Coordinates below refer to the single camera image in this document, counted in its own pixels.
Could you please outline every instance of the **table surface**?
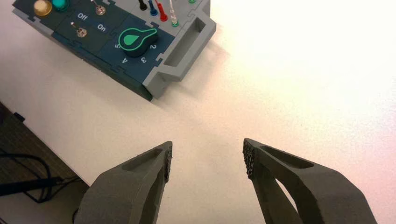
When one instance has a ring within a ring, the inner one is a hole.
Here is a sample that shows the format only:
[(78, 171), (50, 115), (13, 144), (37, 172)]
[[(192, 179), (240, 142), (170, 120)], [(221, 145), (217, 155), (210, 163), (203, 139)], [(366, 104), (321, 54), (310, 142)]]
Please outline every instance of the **table surface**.
[(394, 0), (214, 0), (213, 38), (151, 102), (11, 4), (0, 1), (0, 100), (88, 184), (171, 140), (158, 223), (263, 223), (247, 137), (338, 170), (378, 223), (396, 220)]

